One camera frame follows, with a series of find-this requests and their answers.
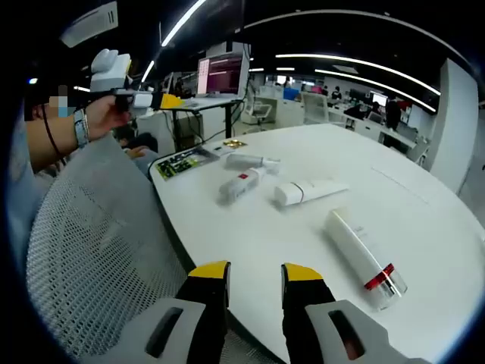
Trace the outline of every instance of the person's hand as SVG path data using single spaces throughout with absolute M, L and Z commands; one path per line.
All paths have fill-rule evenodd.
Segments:
M 129 121 L 130 113 L 128 111 L 118 112 L 115 101 L 115 96 L 105 96 L 87 106 L 86 116 L 90 142 L 103 137 L 114 127 L 120 127 Z
M 142 151 L 142 149 L 148 149 L 148 147 L 147 146 L 137 146 L 136 148 L 128 149 L 127 150 L 127 155 L 131 159 L 135 159 L 135 158 L 138 158 L 138 157 L 143 157 L 145 155 L 145 153 Z

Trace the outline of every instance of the white cylindrical bottle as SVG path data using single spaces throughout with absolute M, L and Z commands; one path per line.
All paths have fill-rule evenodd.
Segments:
M 227 156 L 226 165 L 231 168 L 246 170 L 248 168 L 266 167 L 269 173 L 276 174 L 280 170 L 280 160 L 233 153 Z
M 378 309 L 389 307 L 408 289 L 389 259 L 346 209 L 330 211 L 325 230 L 360 278 Z
M 348 185 L 333 180 L 304 180 L 275 187 L 274 198 L 281 206 L 288 206 L 348 189 Z
M 241 197 L 244 193 L 252 190 L 259 185 L 259 181 L 266 174 L 266 168 L 250 168 L 239 174 L 229 182 L 226 182 L 219 188 L 222 197 L 228 203 L 232 203 Z

